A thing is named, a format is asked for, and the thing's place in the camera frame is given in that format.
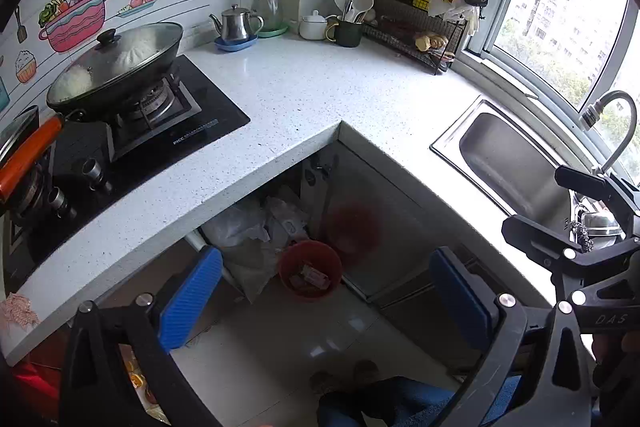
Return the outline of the person's right hand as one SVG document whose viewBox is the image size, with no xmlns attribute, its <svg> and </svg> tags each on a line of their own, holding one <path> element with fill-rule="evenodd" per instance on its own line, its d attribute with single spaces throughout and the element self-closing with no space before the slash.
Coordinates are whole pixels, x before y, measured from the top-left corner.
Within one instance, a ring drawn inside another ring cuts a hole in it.
<svg viewBox="0 0 640 427">
<path fill-rule="evenodd" d="M 626 353 L 640 351 L 640 333 L 630 332 L 618 338 L 615 335 L 597 334 L 593 336 L 591 349 L 598 364 L 601 364 L 608 352 L 620 349 Z"/>
</svg>

